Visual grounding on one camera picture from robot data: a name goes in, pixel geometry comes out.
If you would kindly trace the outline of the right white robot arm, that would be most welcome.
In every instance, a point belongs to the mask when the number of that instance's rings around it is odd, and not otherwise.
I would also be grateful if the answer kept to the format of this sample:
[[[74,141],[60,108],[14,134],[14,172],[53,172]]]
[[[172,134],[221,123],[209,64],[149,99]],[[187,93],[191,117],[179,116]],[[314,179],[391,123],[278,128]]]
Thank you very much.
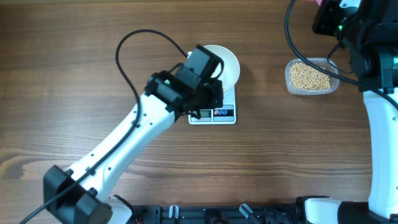
[[[372,182],[367,202],[299,197],[303,223],[397,223],[397,1],[319,1],[312,30],[350,54],[371,130]]]

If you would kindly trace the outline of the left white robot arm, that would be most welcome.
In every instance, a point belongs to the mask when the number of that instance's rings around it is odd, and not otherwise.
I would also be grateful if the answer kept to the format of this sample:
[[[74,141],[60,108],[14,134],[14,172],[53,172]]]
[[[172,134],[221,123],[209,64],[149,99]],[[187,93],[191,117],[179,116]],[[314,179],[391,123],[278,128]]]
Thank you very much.
[[[197,45],[185,63],[154,73],[139,102],[89,154],[66,171],[44,175],[46,209],[62,223],[131,223],[133,207],[110,193],[130,163],[159,134],[189,112],[221,106],[224,61]]]

